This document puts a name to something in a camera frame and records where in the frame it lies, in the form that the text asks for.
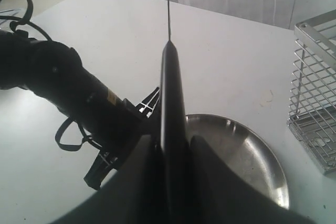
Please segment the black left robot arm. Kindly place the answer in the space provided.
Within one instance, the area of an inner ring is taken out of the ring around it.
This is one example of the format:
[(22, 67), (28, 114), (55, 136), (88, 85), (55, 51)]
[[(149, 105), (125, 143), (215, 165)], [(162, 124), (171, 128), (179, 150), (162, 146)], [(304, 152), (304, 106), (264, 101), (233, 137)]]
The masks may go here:
[(53, 40), (37, 40), (1, 32), (1, 89), (22, 88), (54, 104), (66, 116), (55, 134), (57, 145), (76, 152), (81, 145), (64, 144), (71, 123), (78, 125), (81, 142), (99, 150), (84, 180), (94, 190), (130, 154), (160, 95), (154, 89), (141, 103), (120, 99), (87, 71), (75, 49)]

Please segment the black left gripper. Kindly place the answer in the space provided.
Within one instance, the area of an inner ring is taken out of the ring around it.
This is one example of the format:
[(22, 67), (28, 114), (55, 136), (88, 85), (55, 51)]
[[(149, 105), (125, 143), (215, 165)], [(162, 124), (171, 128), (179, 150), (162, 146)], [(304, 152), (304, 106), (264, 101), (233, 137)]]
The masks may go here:
[[(154, 110), (159, 100), (160, 88), (156, 87), (137, 106), (129, 100), (119, 100), (117, 108), (120, 109), (118, 131), (123, 137), (135, 137), (153, 134)], [(99, 151), (89, 171), (83, 178), (86, 184), (94, 190), (99, 190), (102, 181), (112, 169), (119, 169), (123, 163), (122, 157), (111, 153)]]

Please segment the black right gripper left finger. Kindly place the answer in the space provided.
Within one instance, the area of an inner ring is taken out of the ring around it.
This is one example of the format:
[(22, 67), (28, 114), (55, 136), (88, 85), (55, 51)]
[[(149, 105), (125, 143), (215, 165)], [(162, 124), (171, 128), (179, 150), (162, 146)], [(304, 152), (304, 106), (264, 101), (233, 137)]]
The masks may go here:
[(56, 223), (168, 223), (160, 153), (150, 135), (88, 200)]

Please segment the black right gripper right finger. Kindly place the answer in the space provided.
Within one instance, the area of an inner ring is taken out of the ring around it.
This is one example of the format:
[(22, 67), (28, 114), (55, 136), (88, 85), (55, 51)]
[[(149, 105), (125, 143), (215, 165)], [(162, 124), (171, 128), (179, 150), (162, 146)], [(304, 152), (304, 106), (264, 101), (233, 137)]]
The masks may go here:
[(279, 206), (232, 171), (200, 136), (178, 136), (173, 150), (184, 162), (182, 216), (175, 223), (315, 223)]

